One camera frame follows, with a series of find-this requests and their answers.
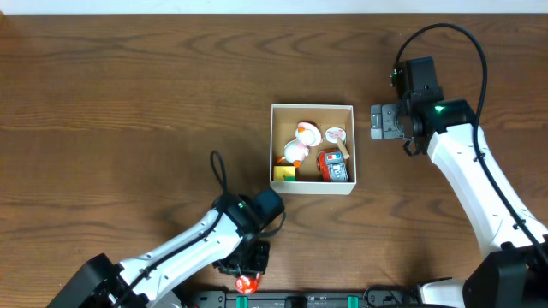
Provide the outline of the red lettered ball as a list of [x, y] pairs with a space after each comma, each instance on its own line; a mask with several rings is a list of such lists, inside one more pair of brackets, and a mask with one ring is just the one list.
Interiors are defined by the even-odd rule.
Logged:
[[256, 276], [241, 275], [236, 279], [235, 289], [238, 293], [251, 294], [255, 293], [261, 283], [262, 275]]

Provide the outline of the wooden rattle drum toy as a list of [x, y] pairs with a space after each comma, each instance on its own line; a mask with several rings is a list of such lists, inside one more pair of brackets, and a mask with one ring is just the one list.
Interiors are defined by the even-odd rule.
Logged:
[[336, 144], [344, 159], [349, 159], [350, 154], [346, 146], [346, 131], [340, 127], [330, 127], [325, 131], [325, 139]]

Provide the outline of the multicolour puzzle cube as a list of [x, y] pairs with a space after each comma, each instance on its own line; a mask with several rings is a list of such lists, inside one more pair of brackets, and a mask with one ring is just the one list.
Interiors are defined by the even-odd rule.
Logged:
[[277, 165], [273, 167], [274, 181], [296, 181], [296, 168], [293, 165]]

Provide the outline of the red toy truck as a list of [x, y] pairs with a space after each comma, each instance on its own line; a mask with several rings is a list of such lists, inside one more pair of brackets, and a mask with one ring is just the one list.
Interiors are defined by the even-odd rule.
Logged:
[[348, 182], [345, 159], [336, 149], [320, 151], [317, 157], [318, 170], [324, 182]]

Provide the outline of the white pink duck toy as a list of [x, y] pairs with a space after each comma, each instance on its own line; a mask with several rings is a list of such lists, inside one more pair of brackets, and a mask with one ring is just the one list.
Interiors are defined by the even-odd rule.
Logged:
[[284, 146], [283, 156], [277, 159], [277, 163], [291, 163], [298, 169], [308, 157], [310, 149], [320, 145], [322, 141], [322, 134], [314, 124], [299, 122], [295, 138]]

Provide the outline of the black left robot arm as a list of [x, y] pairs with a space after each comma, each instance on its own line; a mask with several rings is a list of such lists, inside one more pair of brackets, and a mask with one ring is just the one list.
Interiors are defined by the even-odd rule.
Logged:
[[257, 280], [266, 272], [270, 232], [284, 216], [282, 198], [268, 188], [255, 198], [225, 193], [187, 231], [117, 264], [101, 253], [85, 262], [51, 307], [153, 307], [197, 271]]

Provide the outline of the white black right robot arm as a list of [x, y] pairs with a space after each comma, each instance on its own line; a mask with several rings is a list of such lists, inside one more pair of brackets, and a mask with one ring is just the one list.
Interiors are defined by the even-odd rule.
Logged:
[[391, 75], [398, 102], [384, 115], [427, 155], [449, 182], [470, 221], [482, 262], [466, 280], [441, 279], [418, 286], [422, 305], [448, 307], [545, 307], [547, 228], [523, 204], [474, 127], [464, 99], [444, 99], [434, 62], [423, 57], [397, 62]]

